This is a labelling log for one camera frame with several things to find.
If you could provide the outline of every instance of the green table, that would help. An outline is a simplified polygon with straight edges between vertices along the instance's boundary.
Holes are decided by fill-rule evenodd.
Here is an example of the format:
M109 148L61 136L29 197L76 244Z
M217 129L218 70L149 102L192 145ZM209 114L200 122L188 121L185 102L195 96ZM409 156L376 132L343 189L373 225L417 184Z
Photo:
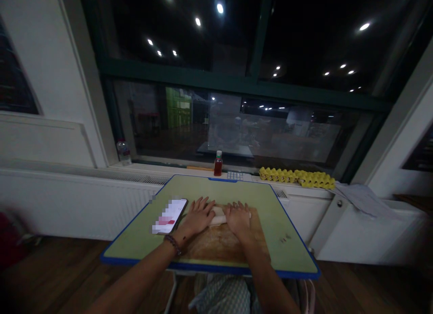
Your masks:
M110 264L136 264L163 240L151 227L170 199L209 196L227 204L248 203L257 209L265 235L271 264L283 278L318 279L320 271L269 184L174 175L104 251L101 260ZM170 269L232 274L251 274L247 264L178 259Z

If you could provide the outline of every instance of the patterned clothing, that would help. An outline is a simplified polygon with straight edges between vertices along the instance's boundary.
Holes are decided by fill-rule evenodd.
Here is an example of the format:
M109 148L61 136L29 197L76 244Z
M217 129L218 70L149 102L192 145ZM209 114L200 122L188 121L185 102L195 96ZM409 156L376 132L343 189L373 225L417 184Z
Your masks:
M262 312L252 280L233 275L215 275L188 307L199 314Z

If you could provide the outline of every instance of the smartphone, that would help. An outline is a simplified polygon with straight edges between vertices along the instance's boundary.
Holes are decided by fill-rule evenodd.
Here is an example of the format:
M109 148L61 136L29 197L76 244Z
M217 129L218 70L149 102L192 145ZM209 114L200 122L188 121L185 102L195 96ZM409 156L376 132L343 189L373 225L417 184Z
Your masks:
M170 200L168 207L158 217L155 225L152 227L152 233L170 234L176 226L187 203L187 199Z

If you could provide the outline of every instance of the glass pane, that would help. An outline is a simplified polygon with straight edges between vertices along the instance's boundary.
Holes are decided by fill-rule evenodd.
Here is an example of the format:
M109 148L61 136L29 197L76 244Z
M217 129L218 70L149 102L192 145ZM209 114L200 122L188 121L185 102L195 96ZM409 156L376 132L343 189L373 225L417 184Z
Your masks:
M273 0L264 80L381 96L431 0Z
M32 91L1 23L0 110L38 114Z
M111 57L244 76L260 0L99 0L99 9Z
M136 157L177 164L325 171L339 179L371 115L187 88L114 82Z

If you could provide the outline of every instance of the dough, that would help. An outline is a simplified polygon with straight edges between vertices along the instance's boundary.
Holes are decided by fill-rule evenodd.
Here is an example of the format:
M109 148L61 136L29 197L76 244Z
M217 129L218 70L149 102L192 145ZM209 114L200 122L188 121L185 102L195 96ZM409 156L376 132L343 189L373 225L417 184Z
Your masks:
M221 207L213 206L211 211L215 212L215 217L209 223L209 227L227 223L226 216L224 215L224 211Z

